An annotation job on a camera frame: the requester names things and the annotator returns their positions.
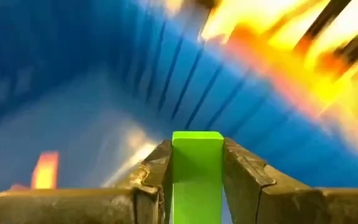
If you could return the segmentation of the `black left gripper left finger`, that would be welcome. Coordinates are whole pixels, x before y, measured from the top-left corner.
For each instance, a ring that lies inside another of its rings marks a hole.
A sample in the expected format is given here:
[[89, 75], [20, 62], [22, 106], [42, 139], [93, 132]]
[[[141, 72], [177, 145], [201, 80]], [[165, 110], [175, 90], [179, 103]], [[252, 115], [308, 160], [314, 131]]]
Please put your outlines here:
[[172, 142], [112, 187], [0, 192], [0, 224], [169, 224]]

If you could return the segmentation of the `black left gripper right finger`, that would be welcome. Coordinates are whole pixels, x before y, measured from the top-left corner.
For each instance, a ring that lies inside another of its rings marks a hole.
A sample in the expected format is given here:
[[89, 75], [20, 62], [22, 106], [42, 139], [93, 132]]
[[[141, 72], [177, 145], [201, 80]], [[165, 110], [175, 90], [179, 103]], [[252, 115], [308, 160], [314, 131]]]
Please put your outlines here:
[[230, 138], [223, 187], [233, 224], [358, 224], [358, 189], [310, 187]]

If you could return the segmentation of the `large blue plastic bin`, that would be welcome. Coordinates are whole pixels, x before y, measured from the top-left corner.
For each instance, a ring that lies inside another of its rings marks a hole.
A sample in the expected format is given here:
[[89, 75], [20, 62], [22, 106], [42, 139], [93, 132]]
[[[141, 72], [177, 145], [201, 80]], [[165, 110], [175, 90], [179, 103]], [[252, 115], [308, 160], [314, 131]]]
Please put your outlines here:
[[175, 131], [358, 188], [358, 35], [295, 50], [329, 1], [0, 0], [0, 191], [45, 152], [59, 187], [110, 185]]

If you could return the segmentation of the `green wooden block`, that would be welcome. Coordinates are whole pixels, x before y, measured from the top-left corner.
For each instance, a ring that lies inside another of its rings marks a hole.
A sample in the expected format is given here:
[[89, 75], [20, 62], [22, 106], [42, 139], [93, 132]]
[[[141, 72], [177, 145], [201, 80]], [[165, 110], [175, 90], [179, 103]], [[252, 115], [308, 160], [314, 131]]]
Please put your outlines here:
[[173, 133], [173, 224], [221, 224], [223, 142], [216, 131]]

